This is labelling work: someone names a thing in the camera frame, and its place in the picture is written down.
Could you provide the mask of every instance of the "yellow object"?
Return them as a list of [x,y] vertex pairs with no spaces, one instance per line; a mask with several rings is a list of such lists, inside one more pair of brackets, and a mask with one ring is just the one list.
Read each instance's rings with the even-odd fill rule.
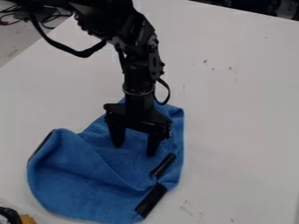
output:
[[28,214],[22,214],[20,215],[20,217],[21,217],[22,224],[37,224],[35,220],[32,217],[30,217]]

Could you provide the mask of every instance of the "wire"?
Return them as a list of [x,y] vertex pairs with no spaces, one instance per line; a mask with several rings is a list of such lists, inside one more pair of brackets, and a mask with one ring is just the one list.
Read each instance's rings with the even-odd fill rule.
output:
[[22,8],[22,6],[15,4],[15,5],[12,5],[11,7],[8,7],[5,10],[0,10],[0,13],[15,12],[15,11],[19,11],[21,8]]
[[0,17],[0,25],[13,25],[13,24],[16,24],[16,23],[20,22],[22,19],[19,19],[19,20],[17,20],[17,21],[11,22],[11,23],[2,20],[3,18],[6,18],[6,17],[8,17],[8,16],[13,16],[13,15],[15,15],[15,14],[16,14],[16,13],[9,13],[9,14],[5,14],[5,15],[1,16],[1,17]]
[[46,42],[48,42],[51,46],[54,46],[54,47],[60,49],[61,51],[64,51],[64,52],[67,52],[67,53],[71,53],[72,55],[80,57],[80,58],[88,58],[93,53],[95,53],[95,52],[99,51],[101,48],[103,48],[106,45],[106,43],[107,43],[107,40],[103,39],[100,43],[98,43],[96,45],[93,45],[92,47],[87,48],[86,50],[76,51],[76,50],[72,49],[71,47],[69,47],[67,45],[63,45],[60,42],[57,42],[57,41],[49,38],[45,34],[45,32],[43,31],[43,29],[40,27],[40,25],[38,23],[38,20],[37,20],[37,18],[35,16],[33,10],[31,9],[30,5],[28,5],[27,11],[28,11],[29,18],[31,19],[31,22],[32,22],[34,28],[39,32],[40,36],[42,36],[42,38]]
[[43,18],[43,20],[42,21],[40,21],[40,23],[41,23],[41,25],[43,26],[43,27],[45,27],[46,29],[54,29],[55,27],[49,27],[49,26],[47,26],[47,25],[45,25],[46,23],[49,23],[49,22],[51,22],[51,21],[53,21],[53,20],[55,20],[55,19],[57,19],[57,18],[60,18],[60,17],[71,17],[72,15],[73,15],[73,12],[71,11],[71,13],[70,14],[61,14],[61,12],[60,12],[60,10],[58,9],[58,8],[56,8],[56,7],[54,7],[55,8],[55,12],[54,12],[54,14],[57,12],[58,13],[58,15],[51,15],[51,16],[48,16],[48,17],[45,17],[45,18]]
[[[60,17],[71,17],[73,15],[73,12],[71,11],[70,14],[62,14],[60,12],[60,10],[57,8],[57,7],[52,7],[52,6],[46,6],[47,8],[53,8],[55,9],[55,12],[53,15],[51,16],[47,16],[47,17],[44,17],[40,23],[41,25],[46,28],[46,29],[49,29],[49,30],[52,30],[54,29],[55,27],[51,27],[51,26],[48,26],[46,25],[47,23],[49,22],[52,22],[53,20],[57,19],[57,18],[60,18]],[[28,19],[19,19],[17,21],[14,21],[14,22],[7,22],[7,21],[3,21],[3,18],[7,17],[7,16],[14,16],[16,15],[19,11],[23,11],[24,10],[24,7],[20,6],[20,5],[12,5],[11,7],[8,7],[7,9],[5,10],[1,10],[0,13],[8,13],[8,14],[5,14],[3,16],[0,17],[0,25],[13,25],[13,24],[16,24],[22,20],[24,20],[25,22],[27,22]]]

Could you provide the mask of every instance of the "black tag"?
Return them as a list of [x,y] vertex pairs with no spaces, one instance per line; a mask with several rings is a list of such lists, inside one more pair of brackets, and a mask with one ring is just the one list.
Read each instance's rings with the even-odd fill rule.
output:
[[145,199],[135,208],[135,211],[145,219],[166,193],[167,188],[157,183],[153,190],[151,190]]
[[38,151],[41,149],[41,147],[43,147],[43,145],[45,144],[46,141],[48,141],[48,139],[50,138],[50,136],[52,135],[52,133],[55,131],[55,129],[53,131],[51,131],[43,140],[43,142],[38,146],[38,148],[32,153],[32,155],[30,156],[30,158],[28,159],[28,162],[38,153]]

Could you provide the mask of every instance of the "blue towel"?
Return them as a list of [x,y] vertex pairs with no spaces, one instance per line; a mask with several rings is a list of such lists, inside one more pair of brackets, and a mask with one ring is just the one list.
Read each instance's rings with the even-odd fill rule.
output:
[[[28,162],[33,195],[50,212],[104,223],[141,221],[136,207],[156,185],[178,184],[184,159],[184,111],[170,105],[156,109],[172,119],[170,139],[147,157],[147,134],[127,129],[123,146],[111,142],[104,116],[82,133],[56,129]],[[177,158],[158,179],[150,172],[165,157]]]

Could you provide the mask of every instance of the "white table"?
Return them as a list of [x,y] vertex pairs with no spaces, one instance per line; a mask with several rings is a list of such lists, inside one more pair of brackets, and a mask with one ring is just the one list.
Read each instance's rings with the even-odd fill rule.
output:
[[[171,104],[185,110],[180,185],[144,223],[299,223],[299,23],[185,0],[136,6],[157,29]],[[73,19],[52,36],[77,49],[98,41]],[[79,59],[40,40],[2,67],[0,197],[73,223],[31,196],[27,158],[54,128],[82,131],[121,84],[112,46]]]

